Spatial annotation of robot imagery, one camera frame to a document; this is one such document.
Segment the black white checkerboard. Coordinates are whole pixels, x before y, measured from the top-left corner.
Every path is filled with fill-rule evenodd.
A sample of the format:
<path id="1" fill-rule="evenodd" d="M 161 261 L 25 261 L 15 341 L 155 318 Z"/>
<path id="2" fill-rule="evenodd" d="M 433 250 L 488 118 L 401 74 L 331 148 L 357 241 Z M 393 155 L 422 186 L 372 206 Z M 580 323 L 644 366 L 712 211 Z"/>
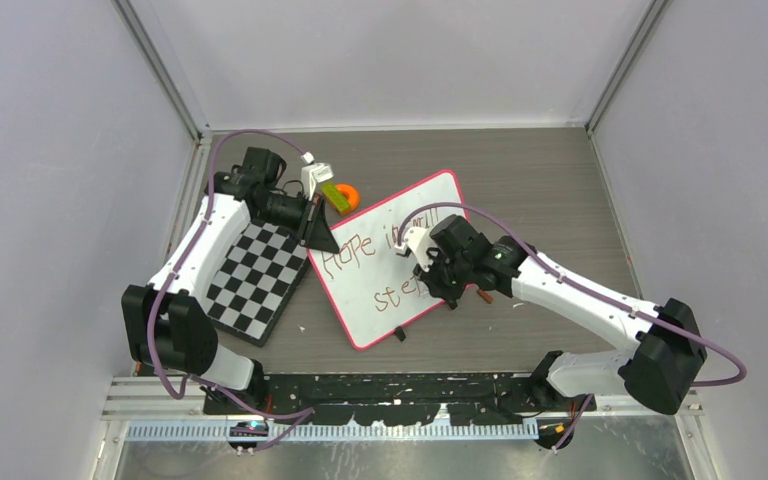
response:
<path id="1" fill-rule="evenodd" d="M 254 220 L 214 275 L 205 311 L 217 329 L 262 347 L 309 269 L 307 250 L 286 230 Z"/>

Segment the aluminium front rail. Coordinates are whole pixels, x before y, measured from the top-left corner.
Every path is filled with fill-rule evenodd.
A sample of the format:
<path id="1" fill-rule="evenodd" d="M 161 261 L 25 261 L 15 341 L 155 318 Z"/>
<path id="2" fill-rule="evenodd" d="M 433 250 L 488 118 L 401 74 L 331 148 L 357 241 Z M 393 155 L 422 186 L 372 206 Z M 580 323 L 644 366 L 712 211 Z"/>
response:
<path id="1" fill-rule="evenodd" d="M 290 425 L 278 423 L 262 411 L 251 407 L 241 414 L 207 415 L 203 411 L 203 385 L 189 382 L 179 399 L 168 396 L 160 382 L 151 376 L 121 377 L 113 381 L 102 417 L 126 425 L 130 439 L 143 441 L 223 441 L 233 445 L 250 442 L 263 444 L 277 439 L 282 442 L 340 441 L 435 441 L 435 440 L 539 440 L 562 436 L 572 420 L 587 417 L 635 417 L 651 415 L 651 410 L 626 394 L 597 395 L 592 411 L 582 410 L 566 421 L 557 414 L 540 414 L 513 425 L 454 426 L 440 416 L 425 426 L 382 424 L 360 426 L 305 425 L 300 420 Z"/>

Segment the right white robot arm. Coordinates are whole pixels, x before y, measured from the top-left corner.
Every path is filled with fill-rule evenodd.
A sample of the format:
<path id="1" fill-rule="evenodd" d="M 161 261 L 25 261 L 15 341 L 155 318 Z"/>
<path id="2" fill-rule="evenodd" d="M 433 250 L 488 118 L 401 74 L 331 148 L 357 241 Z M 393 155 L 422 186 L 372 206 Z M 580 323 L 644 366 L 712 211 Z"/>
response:
<path id="1" fill-rule="evenodd" d="M 707 358 L 692 309 L 625 296 L 564 269 L 510 235 L 490 242 L 463 216 L 432 228 L 406 227 L 398 251 L 413 256 L 429 294 L 457 307 L 475 285 L 553 311 L 601 337 L 610 350 L 548 352 L 524 382 L 539 409 L 587 394 L 627 394 L 657 413 L 678 412 Z"/>

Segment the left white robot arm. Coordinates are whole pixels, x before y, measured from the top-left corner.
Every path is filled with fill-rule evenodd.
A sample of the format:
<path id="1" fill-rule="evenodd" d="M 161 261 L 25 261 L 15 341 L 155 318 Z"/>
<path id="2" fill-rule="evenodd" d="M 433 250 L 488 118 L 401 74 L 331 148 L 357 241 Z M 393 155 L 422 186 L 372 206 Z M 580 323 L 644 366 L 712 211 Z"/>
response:
<path id="1" fill-rule="evenodd" d="M 121 305 L 131 357 L 158 375 L 167 370 L 228 390 L 240 412 L 258 412 L 267 398 L 256 380 L 262 366 L 221 345 L 204 303 L 227 253 L 251 223 L 287 233 L 297 245 L 335 253 L 338 245 L 325 219 L 317 187 L 332 179 L 332 167 L 304 152 L 302 190 L 290 196 L 278 187 L 287 169 L 277 153 L 246 150 L 241 164 L 212 171 L 193 224 L 165 266 L 144 285 L 130 285 Z"/>

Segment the pink framed whiteboard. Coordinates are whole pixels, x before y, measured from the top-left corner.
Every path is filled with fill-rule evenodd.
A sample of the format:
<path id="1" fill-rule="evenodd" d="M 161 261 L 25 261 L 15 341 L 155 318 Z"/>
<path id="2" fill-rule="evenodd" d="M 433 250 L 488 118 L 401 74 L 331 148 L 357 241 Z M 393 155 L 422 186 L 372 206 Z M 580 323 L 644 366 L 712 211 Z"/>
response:
<path id="1" fill-rule="evenodd" d="M 339 222 L 332 228 L 337 253 L 309 252 L 353 348 L 366 350 L 443 304 L 414 277 L 416 262 L 398 255 L 395 242 L 405 218 L 410 227 L 431 228 L 466 214 L 439 202 L 463 201 L 456 174 L 441 170 Z"/>

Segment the brown marker cap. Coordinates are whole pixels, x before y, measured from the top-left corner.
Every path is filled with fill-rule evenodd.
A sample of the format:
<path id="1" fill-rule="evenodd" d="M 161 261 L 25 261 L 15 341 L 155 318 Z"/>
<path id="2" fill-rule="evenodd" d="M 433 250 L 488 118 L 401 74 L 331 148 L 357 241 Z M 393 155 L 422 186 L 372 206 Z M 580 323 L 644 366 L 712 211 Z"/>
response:
<path id="1" fill-rule="evenodd" d="M 491 296 L 491 295 L 490 295 L 488 292 L 486 292 L 486 291 L 484 291 L 484 290 L 481 290 L 481 289 L 479 289 L 479 290 L 477 291 L 477 294 L 478 294 L 478 295 L 479 295 L 479 296 L 482 298 L 482 300 L 483 300 L 484 302 L 486 302 L 487 304 L 493 304 L 493 303 L 494 303 L 494 298 L 493 298 L 493 297 L 492 297 L 492 296 Z"/>

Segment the orange green toy block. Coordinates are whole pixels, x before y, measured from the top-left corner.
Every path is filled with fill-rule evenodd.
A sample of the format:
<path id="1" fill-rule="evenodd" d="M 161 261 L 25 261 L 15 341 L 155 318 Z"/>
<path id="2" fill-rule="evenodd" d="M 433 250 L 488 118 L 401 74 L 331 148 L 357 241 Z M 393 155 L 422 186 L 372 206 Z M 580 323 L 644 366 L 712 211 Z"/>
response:
<path id="1" fill-rule="evenodd" d="M 354 212 L 360 204 L 358 190 L 349 184 L 325 183 L 322 186 L 322 194 L 341 216 Z"/>

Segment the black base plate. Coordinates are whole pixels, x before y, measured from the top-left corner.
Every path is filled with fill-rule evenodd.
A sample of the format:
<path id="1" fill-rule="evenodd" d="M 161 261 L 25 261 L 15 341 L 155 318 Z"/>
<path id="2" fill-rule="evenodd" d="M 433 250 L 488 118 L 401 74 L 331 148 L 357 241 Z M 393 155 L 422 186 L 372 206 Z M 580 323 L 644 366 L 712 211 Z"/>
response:
<path id="1" fill-rule="evenodd" d="M 563 398 L 527 373 L 272 374 L 224 395 L 203 386 L 207 415 L 249 405 L 280 424 L 425 426 L 443 416 L 454 426 L 513 425 L 540 414 L 569 421 L 593 401 Z"/>

